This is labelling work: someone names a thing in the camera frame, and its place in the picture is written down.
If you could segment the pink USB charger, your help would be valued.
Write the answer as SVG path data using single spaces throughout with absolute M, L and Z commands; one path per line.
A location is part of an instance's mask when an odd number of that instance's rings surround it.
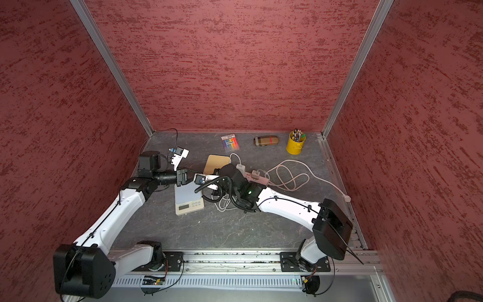
M 256 170 L 253 170 L 253 171 L 251 172 L 251 177 L 252 177 L 253 179 L 259 179 L 259 178 L 260 178 L 260 172 L 259 172 L 259 171 L 256 171 Z

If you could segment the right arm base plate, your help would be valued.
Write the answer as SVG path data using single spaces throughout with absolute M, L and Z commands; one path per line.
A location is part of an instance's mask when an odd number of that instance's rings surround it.
M 319 259 L 316 264 L 312 264 L 308 260 L 303 259 L 296 252 L 281 252 L 279 256 L 281 270 L 285 273 L 312 273 L 314 270 L 316 270 L 318 273 L 327 273 L 331 271 L 328 257 L 323 257 Z

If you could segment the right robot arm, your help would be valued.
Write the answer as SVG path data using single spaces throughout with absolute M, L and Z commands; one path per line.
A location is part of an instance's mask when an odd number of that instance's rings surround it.
M 214 175 L 196 174 L 195 193 L 209 188 L 212 197 L 203 196 L 210 203 L 227 197 L 236 209 L 247 213 L 270 213 L 296 222 L 313 235 L 303 241 L 298 252 L 298 263 L 316 264 L 323 257 L 344 260 L 353 223 L 336 202 L 325 198 L 322 202 L 304 201 L 283 195 L 268 186 L 249 181 L 232 164 L 223 166 Z

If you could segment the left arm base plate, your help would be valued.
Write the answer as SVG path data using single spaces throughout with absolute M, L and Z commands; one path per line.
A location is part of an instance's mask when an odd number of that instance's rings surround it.
M 160 252 L 153 256 L 152 261 L 147 264 L 148 270 L 181 272 L 182 265 L 184 263 L 182 252 Z

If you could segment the lavender kitchen scale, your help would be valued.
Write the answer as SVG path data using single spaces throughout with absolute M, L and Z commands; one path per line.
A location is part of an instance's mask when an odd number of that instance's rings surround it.
M 201 192 L 195 193 L 198 185 L 194 182 L 174 188 L 176 215 L 186 215 L 205 208 Z

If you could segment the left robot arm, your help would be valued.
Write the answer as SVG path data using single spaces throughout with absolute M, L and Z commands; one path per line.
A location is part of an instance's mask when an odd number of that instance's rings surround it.
M 55 291 L 61 298 L 101 298 L 118 278 L 142 266 L 168 273 L 169 262 L 160 242 L 144 240 L 114 254 L 110 250 L 127 222 L 160 185 L 180 187 L 192 181 L 186 169 L 178 168 L 188 150 L 177 147 L 170 151 L 171 171 L 161 171 L 160 152 L 140 154 L 137 173 L 124 183 L 109 208 L 73 244 L 60 245 L 54 252 Z

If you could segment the white USB charger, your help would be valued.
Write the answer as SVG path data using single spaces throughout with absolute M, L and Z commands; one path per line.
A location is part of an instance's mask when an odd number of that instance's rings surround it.
M 236 168 L 242 173 L 245 174 L 245 166 L 243 164 L 237 164 Z

